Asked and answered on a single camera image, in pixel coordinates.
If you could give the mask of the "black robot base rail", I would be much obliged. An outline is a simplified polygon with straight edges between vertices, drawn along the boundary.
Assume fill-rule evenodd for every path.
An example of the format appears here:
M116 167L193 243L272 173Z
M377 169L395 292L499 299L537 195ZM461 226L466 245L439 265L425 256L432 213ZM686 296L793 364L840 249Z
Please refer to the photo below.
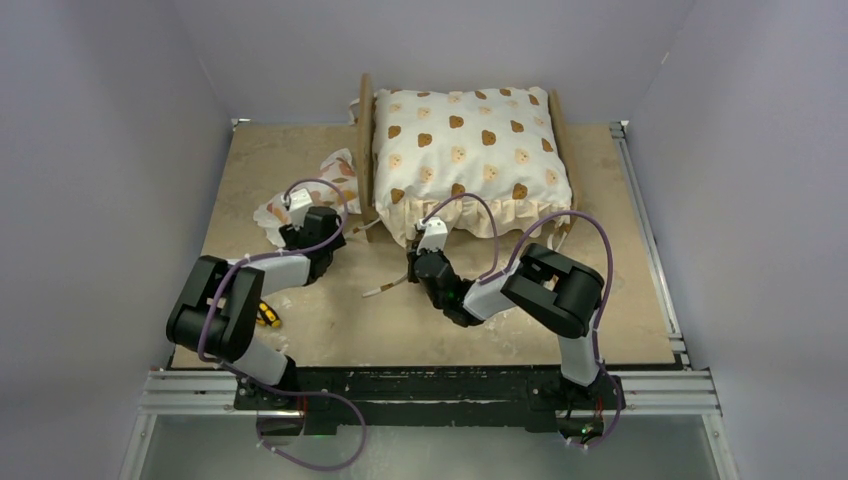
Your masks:
M621 380L602 374L583 387L556 365L436 367L298 367L285 395L256 382L237 383L237 410L291 411L307 435L342 425L510 427L592 439L626 406Z

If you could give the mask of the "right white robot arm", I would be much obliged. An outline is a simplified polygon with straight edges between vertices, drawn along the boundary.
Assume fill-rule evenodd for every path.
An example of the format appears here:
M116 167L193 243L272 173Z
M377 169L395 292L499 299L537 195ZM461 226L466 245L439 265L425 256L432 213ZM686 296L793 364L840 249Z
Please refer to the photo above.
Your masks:
M540 244L529 245L498 278L464 279L441 250L410 252L409 281L423 286L433 307L460 327L479 326L518 308L557 336L561 377L587 387L600 372L597 320L605 281L595 269Z

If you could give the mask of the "floral print small pillow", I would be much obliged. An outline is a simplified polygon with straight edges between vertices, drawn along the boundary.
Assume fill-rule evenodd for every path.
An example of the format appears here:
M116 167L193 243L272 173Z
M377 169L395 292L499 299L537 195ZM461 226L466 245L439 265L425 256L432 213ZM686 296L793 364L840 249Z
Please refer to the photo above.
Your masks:
M329 155L320 164L315 178L335 185L344 194L349 213L353 215L361 214L356 171L352 154L348 148L339 149ZM343 211L340 197L331 187L322 183L310 182L296 187L296 189L301 188L305 188L309 192L315 206L330 206L339 213ZM264 231L267 240L275 247L285 245L285 241L279 233L279 228L291 222L282 195L283 193L278 193L269 201L260 205L253 213L253 220Z

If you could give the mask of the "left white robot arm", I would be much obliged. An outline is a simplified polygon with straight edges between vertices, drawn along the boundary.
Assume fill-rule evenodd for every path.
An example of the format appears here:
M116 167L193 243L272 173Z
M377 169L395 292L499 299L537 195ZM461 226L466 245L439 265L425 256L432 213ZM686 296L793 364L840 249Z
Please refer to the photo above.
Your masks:
M167 339L275 390L300 389L296 362L255 334L263 297L305 287L346 244L344 218L330 207L310 207L298 225L281 228L286 246L228 261L204 255L195 262L166 325Z

